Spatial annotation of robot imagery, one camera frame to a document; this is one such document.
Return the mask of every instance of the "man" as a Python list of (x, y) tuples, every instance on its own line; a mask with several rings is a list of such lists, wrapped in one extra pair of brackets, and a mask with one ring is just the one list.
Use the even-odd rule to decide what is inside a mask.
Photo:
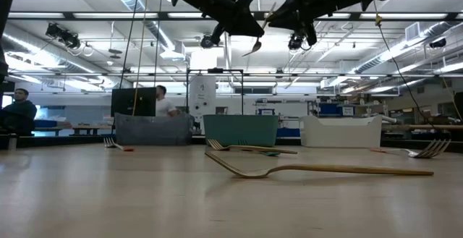
[(167, 89), (162, 86), (156, 86), (156, 116), (176, 116), (177, 108), (171, 101), (166, 99)]
[(6, 106), (0, 113), (0, 124), (6, 130), (18, 135), (29, 135), (34, 130), (34, 118), (37, 114), (35, 105), (27, 100), (29, 92), (16, 89), (14, 103)]

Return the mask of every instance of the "fork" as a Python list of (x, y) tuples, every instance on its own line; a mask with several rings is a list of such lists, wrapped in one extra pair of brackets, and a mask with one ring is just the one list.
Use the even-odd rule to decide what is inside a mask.
[(419, 171), (419, 170), (406, 170), (406, 169), (392, 169), (383, 167), (371, 166), (336, 166), (336, 165), (307, 165), (307, 164), (290, 164), (277, 166), (272, 169), (261, 169), (256, 171), (241, 171), (234, 166), (215, 156), (209, 151), (205, 155), (223, 166), (226, 170), (245, 179), (262, 179), (266, 178), (270, 173), (282, 170), (301, 170), (301, 171), (323, 171), (323, 172), (337, 172), (337, 173), (356, 173), (356, 174), (395, 174), (402, 176), (433, 176), (432, 171)]
[(105, 137), (103, 138), (103, 141), (104, 141), (105, 148), (118, 148), (122, 151), (127, 151), (127, 152), (134, 151), (134, 148), (126, 148), (124, 146), (116, 144), (112, 137)]
[(239, 148), (239, 149), (244, 149), (244, 150), (251, 150), (251, 151), (257, 151), (261, 153), (267, 153), (267, 154), (272, 154), (272, 153), (285, 153), (285, 154), (297, 154), (297, 151), (293, 150), (283, 150), (279, 148), (266, 148), (266, 147), (256, 147), (256, 146), (250, 146), (250, 145), (229, 145), (229, 146), (222, 146), (217, 140), (207, 140), (209, 145), (215, 150), (228, 150), (230, 148)]
[(404, 150), (408, 152), (410, 158), (434, 158), (442, 154), (445, 149), (450, 145), (451, 140), (433, 140), (424, 150), (413, 151), (405, 148), (392, 148), (392, 149), (381, 149), (381, 148), (371, 148), (370, 151), (380, 152), (380, 153), (389, 153), (398, 155), (394, 153), (397, 150)]

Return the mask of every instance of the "man in dark jacket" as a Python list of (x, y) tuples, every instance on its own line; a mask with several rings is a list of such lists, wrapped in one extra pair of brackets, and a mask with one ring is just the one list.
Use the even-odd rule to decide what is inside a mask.
[(37, 114), (35, 105), (27, 100), (29, 92), (16, 89), (14, 103), (6, 106), (0, 113), (0, 123), (9, 132), (29, 135), (34, 130), (34, 118)]

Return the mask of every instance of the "teal bin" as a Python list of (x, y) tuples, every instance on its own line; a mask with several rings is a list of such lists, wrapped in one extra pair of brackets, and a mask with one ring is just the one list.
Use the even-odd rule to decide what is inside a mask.
[(278, 129), (278, 116), (205, 115), (205, 138), (223, 146), (255, 145), (273, 147)]

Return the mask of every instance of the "man in white shirt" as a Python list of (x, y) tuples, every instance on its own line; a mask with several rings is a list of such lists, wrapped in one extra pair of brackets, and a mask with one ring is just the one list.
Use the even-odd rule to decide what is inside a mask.
[(177, 115), (177, 108), (171, 101), (166, 99), (167, 89), (162, 86), (156, 86), (156, 116), (169, 116)]

